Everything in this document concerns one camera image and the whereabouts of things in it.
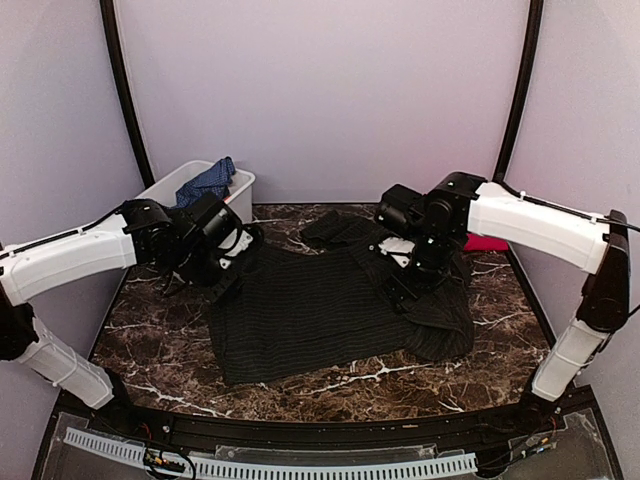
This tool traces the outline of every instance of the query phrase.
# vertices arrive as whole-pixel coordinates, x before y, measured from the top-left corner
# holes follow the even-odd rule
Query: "blue cloth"
[[[220,200],[229,196],[229,185],[232,176],[236,173],[231,157],[218,160],[209,170],[202,172],[195,178],[185,183],[176,192],[176,207],[184,208],[193,205],[202,195],[207,192],[213,194]]]

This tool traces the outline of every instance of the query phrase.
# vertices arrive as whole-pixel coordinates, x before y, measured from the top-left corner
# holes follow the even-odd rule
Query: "red cloth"
[[[465,252],[470,251],[486,251],[495,250],[498,252],[506,252],[509,250],[509,244],[504,240],[492,237],[481,237],[479,235],[469,234],[469,241],[464,246]]]

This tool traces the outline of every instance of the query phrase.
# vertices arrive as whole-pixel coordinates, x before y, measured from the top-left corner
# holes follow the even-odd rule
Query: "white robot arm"
[[[65,345],[34,315],[28,301],[98,272],[143,263],[213,286],[256,233],[208,194],[184,209],[131,200],[90,225],[9,245],[0,251],[0,360],[24,364],[100,409],[119,391],[126,395],[119,378]]]
[[[387,288],[400,308],[446,278],[467,232],[549,253],[589,274],[580,308],[532,379],[528,393],[543,401],[558,400],[629,318],[629,245],[620,212],[580,212],[505,184],[453,173],[425,195],[402,185],[392,187],[382,197],[376,220],[400,237],[379,245],[381,253],[403,267]]]

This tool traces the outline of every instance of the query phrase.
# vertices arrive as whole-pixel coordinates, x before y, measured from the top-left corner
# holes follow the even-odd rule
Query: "white plastic bin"
[[[213,162],[193,160],[176,168],[166,177],[158,180],[155,185],[147,188],[137,198],[151,198],[162,205],[173,207],[176,205],[176,191],[192,178],[213,167]],[[245,170],[236,168],[233,183],[229,185],[231,194],[225,201],[240,217],[242,223],[253,220],[252,185],[256,176]]]

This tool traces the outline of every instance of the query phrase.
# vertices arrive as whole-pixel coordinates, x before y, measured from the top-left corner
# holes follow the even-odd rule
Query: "white slotted strip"
[[[123,442],[71,427],[67,429],[64,442],[118,463],[144,468],[142,443]],[[186,463],[172,453],[165,453],[164,458],[182,465]],[[430,480],[478,470],[474,453],[415,462],[344,467],[258,465],[190,458],[196,467],[197,478],[202,480]],[[182,476],[190,477],[188,467]]]

